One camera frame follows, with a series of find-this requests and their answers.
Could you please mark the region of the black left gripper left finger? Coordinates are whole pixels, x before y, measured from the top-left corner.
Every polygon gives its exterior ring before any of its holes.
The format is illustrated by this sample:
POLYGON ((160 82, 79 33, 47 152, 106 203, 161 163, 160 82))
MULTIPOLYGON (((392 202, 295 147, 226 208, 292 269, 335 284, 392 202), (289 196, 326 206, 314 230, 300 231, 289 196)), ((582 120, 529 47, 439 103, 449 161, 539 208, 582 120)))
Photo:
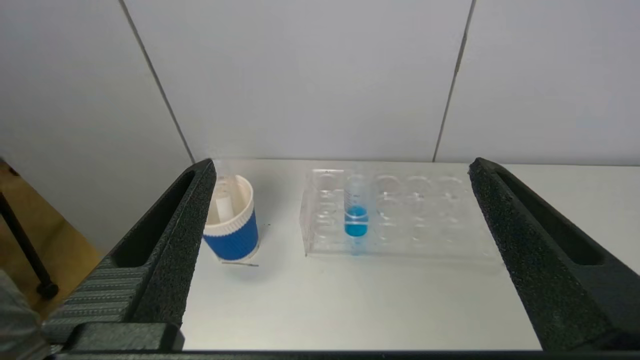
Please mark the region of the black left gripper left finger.
POLYGON ((179 330, 217 179, 210 159, 181 173, 42 326, 63 351, 179 348, 179 330))

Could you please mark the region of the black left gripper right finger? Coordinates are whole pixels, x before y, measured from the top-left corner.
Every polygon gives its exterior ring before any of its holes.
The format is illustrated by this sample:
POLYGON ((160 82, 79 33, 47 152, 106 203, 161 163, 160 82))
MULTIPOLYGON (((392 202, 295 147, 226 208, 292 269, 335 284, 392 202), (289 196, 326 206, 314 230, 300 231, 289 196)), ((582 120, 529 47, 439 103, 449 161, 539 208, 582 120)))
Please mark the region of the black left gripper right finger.
POLYGON ((638 274, 502 165, 468 175, 542 349, 638 351, 638 274))

